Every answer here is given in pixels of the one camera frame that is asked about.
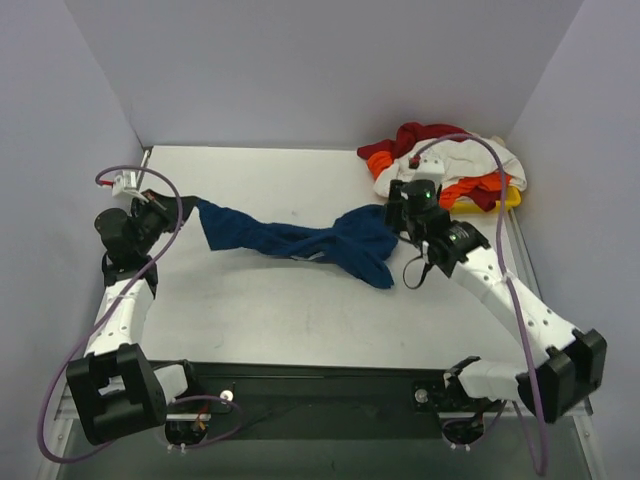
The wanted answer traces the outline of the blue Mickey Mouse t-shirt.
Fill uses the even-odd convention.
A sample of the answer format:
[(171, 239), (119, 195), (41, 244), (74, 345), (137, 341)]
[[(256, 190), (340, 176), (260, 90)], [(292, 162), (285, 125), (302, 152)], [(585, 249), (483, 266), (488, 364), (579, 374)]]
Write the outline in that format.
[(206, 200), (198, 201), (196, 208), (212, 251), (248, 249), (275, 258), (333, 264), (374, 288), (394, 286), (386, 261), (398, 239), (385, 226), (380, 205), (351, 210), (325, 228), (264, 223)]

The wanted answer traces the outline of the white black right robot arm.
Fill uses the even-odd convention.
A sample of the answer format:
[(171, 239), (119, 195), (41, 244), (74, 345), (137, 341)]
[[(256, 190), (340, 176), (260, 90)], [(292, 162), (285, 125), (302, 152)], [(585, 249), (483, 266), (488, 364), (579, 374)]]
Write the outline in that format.
[(470, 292), (521, 343), (524, 367), (470, 356), (446, 370), (448, 404), (518, 401), (553, 424), (601, 386), (606, 339), (554, 313), (506, 267), (497, 245), (439, 206), (433, 181), (392, 181), (384, 221), (407, 234), (427, 269), (438, 268)]

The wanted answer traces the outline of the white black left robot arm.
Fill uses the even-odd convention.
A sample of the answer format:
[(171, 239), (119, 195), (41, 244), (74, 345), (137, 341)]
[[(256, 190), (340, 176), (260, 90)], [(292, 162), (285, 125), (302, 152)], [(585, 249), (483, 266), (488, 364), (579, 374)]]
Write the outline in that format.
[(96, 332), (83, 356), (66, 368), (92, 445), (163, 425), (170, 404), (188, 412), (201, 402), (203, 389), (188, 361), (155, 368), (140, 346), (159, 282), (150, 251), (162, 234), (184, 224), (197, 202), (195, 196), (176, 199), (145, 190), (129, 211), (110, 208), (95, 219), (106, 249), (101, 265), (105, 291)]

